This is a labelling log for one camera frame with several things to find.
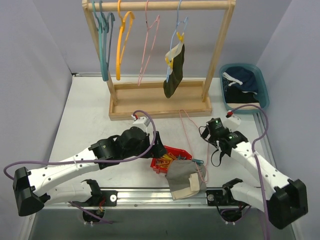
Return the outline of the grey underwear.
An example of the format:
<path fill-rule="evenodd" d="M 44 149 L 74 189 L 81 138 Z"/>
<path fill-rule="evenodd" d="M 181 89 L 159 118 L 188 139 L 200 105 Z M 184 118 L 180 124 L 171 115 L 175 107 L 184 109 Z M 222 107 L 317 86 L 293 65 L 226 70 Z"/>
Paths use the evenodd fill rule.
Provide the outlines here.
<path fill-rule="evenodd" d="M 166 179 L 174 201 L 190 198 L 207 189 L 206 167 L 192 160 L 174 160 Z"/>

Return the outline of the teal clip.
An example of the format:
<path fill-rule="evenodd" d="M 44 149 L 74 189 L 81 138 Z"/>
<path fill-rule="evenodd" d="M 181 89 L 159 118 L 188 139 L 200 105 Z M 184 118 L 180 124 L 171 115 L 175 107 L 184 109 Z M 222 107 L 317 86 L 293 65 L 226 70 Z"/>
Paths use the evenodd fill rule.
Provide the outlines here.
<path fill-rule="evenodd" d="M 197 165 L 199 165 L 199 166 L 204 164 L 204 161 L 203 161 L 203 160 L 200 160 L 200 159 L 195 159 L 195 158 L 193 158 L 192 161 L 193 161 L 194 163 L 196 163 Z"/>

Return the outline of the pink wire hanger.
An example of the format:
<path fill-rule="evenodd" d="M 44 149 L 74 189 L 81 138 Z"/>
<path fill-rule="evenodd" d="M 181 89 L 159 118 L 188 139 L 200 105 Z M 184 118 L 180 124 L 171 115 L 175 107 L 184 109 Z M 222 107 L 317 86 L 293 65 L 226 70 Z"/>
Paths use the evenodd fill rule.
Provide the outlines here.
<path fill-rule="evenodd" d="M 147 70 L 151 55 L 153 53 L 153 49 L 155 46 L 155 42 L 158 35 L 158 29 L 160 24 L 160 15 L 158 14 L 154 21 L 148 20 L 148 7 L 149 7 L 150 1 L 147 0 L 145 3 L 145 25 L 146 25 L 146 35 L 145 35 L 145 41 L 144 41 L 144 48 L 142 53 L 142 59 L 141 59 L 141 65 L 137 80 L 137 86 L 139 87 L 141 85 L 141 82 L 143 80 L 143 77 L 145 75 L 145 72 Z"/>
<path fill-rule="evenodd" d="M 180 119 L 180 122 L 181 122 L 181 125 L 182 125 L 182 128 L 183 128 L 183 131 L 184 131 L 184 135 L 185 135 L 185 137 L 186 137 L 186 141 L 187 141 L 189 150 L 190 150 L 192 156 L 194 157 L 195 154 L 194 154 L 194 150 L 193 150 L 193 147 L 192 147 L 192 142 L 191 142 L 191 140 L 190 140 L 190 138 L 189 138 L 189 134 L 188 134 L 187 128 L 186 128 L 186 126 L 185 126 L 185 123 L 184 123 L 182 114 L 185 114 L 186 117 L 187 117 L 187 119 L 188 119 L 189 121 L 191 121 L 196 127 L 197 127 L 197 125 L 196 125 L 196 123 L 195 123 L 193 120 L 191 120 L 189 114 L 188 114 L 184 109 L 180 109 L 180 110 L 178 111 L 178 114 L 179 114 L 179 119 Z M 207 176 L 207 173 L 208 173 L 207 163 L 206 163 L 206 164 L 202 164 L 202 165 L 204 166 L 204 169 L 205 169 L 205 176 L 202 177 L 202 176 L 200 175 L 200 179 L 201 179 L 201 181 L 202 181 L 203 183 L 207 184 L 208 181 L 209 181 L 209 177 Z"/>

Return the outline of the light blue wire hanger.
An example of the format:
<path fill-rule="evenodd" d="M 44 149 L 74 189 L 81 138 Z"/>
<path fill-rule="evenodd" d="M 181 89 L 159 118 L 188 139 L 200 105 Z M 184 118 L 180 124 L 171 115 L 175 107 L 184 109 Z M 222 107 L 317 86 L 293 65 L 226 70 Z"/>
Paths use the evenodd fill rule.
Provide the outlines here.
<path fill-rule="evenodd" d="M 171 40 L 170 40 L 170 46 L 169 46 L 169 51 L 165 54 L 165 58 L 174 58 L 175 54 L 178 53 L 178 50 L 175 49 L 174 51 L 172 51 L 172 49 L 177 46 L 178 44 L 184 44 L 184 42 L 180 42 L 179 39 L 177 38 L 177 32 L 179 32 L 180 34 L 184 33 L 184 38 L 185 38 L 185 31 L 188 25 L 188 21 L 189 21 L 189 17 L 186 16 L 184 19 L 180 18 L 180 9 L 181 9 L 181 4 L 182 1 L 180 0 L 178 2 L 178 6 L 177 6 L 177 11 L 176 11 L 176 24 L 175 24 L 175 29 L 174 32 L 172 34 Z M 168 81 L 169 79 L 169 74 L 171 72 L 172 69 L 168 68 L 167 65 L 167 71 L 166 71 L 166 81 Z"/>

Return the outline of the dark olive underwear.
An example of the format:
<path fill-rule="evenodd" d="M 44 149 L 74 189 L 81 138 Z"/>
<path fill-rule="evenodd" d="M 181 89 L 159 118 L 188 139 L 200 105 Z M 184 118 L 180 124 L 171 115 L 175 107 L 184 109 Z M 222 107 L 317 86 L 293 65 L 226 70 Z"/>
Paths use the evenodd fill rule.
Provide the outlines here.
<path fill-rule="evenodd" d="M 185 45 L 178 44 L 172 51 L 177 49 L 173 58 L 173 68 L 168 76 L 168 81 L 163 82 L 163 91 L 167 99 L 171 98 L 183 79 L 183 65 L 185 61 Z"/>

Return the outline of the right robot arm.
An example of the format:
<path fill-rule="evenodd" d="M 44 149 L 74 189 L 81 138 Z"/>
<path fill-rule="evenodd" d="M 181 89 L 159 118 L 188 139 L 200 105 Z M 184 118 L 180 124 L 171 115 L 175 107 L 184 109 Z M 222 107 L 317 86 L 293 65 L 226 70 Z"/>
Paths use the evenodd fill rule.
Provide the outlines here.
<path fill-rule="evenodd" d="M 218 149 L 221 158 L 228 156 L 235 160 L 260 184 L 254 187 L 240 178 L 228 181 L 223 184 L 221 193 L 226 204 L 246 203 L 265 213 L 268 221 L 279 230 L 308 213 L 306 185 L 277 170 L 253 149 L 241 132 L 231 131 L 220 118 L 212 118 L 201 137 Z"/>

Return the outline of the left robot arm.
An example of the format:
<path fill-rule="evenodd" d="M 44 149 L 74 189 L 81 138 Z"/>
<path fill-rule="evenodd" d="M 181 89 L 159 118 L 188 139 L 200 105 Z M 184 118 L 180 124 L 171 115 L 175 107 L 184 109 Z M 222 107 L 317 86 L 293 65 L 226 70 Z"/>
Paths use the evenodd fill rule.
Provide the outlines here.
<path fill-rule="evenodd" d="M 79 202 L 90 206 L 102 199 L 102 191 L 95 180 L 65 186 L 65 182 L 86 173 L 115 166 L 128 158 L 160 158 L 167 153 L 157 131 L 154 142 L 141 128 L 132 126 L 121 135 L 101 139 L 80 153 L 51 166 L 36 169 L 18 168 L 13 177 L 13 192 L 20 217 L 32 215 L 45 205 Z"/>

